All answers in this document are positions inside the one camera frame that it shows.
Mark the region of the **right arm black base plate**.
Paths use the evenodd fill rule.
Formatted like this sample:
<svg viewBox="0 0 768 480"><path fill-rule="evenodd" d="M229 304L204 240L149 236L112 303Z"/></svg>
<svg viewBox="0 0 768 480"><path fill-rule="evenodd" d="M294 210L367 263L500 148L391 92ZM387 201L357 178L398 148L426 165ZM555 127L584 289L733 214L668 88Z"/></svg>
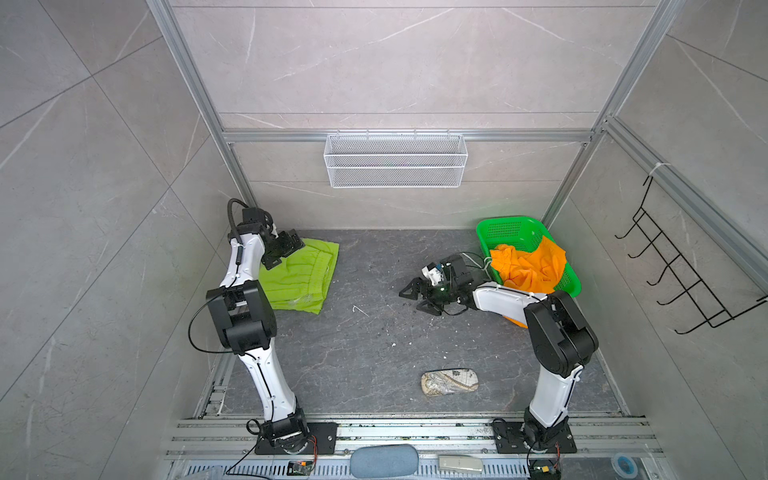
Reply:
<svg viewBox="0 0 768 480"><path fill-rule="evenodd" d="M493 439L499 454L573 454L576 443L566 417L551 427L543 427L536 420L522 422L496 418L491 421Z"/></svg>

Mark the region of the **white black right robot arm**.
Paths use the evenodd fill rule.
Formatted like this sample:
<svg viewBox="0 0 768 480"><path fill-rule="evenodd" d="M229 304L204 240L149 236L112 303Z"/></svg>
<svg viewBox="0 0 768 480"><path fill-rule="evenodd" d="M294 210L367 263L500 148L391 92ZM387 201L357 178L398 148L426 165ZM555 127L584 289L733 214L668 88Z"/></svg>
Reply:
<svg viewBox="0 0 768 480"><path fill-rule="evenodd" d="M416 301L417 309L430 315L442 315L447 304L458 303L466 310L522 316L540 365L539 376L520 429L497 435L503 442L517 441L536 453L575 450L569 438L569 403L599 341L570 294L561 290L537 294L495 282L433 285L415 278L398 295Z"/></svg>

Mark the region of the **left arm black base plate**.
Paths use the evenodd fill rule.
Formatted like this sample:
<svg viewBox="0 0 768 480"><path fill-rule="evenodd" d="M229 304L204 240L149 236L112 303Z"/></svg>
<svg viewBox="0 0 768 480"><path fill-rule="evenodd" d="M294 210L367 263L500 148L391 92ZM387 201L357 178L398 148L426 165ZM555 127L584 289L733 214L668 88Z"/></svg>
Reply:
<svg viewBox="0 0 768 480"><path fill-rule="evenodd" d="M336 449L339 425L334 422L310 422L306 433L296 433L283 439L259 440L256 455L332 455Z"/></svg>

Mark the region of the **orange shorts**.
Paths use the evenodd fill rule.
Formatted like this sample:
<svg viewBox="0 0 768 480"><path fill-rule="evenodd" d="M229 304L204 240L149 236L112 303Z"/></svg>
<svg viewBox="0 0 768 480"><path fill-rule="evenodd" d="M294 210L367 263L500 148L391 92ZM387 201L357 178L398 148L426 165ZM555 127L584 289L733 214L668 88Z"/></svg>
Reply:
<svg viewBox="0 0 768 480"><path fill-rule="evenodd" d="M533 252L500 244L490 251L490 258L491 267L499 274L499 284L542 294L555 291L567 264L566 252L547 237Z"/></svg>

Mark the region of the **lime green shorts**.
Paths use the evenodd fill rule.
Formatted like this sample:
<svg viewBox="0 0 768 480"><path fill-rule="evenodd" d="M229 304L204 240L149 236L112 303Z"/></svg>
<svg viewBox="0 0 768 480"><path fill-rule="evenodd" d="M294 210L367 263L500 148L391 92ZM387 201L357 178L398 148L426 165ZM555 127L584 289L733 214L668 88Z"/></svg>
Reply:
<svg viewBox="0 0 768 480"><path fill-rule="evenodd" d="M305 239L305 246L272 269L261 266L259 281L274 310L319 314L338 261L339 245Z"/></svg>

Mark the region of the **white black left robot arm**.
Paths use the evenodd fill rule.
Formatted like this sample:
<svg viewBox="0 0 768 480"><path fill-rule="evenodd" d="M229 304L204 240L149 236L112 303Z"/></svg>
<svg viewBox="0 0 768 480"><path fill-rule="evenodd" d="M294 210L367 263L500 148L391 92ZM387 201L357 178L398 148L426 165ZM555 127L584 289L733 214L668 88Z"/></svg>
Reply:
<svg viewBox="0 0 768 480"><path fill-rule="evenodd" d="M231 255L220 285L206 292L209 311L223 354L245 365L263 409L259 436L270 447L300 452L310 432L295 393L288 386L276 354L275 312L259 281L261 268L271 270L304 247L293 231L279 232L271 214L231 198L226 206Z"/></svg>

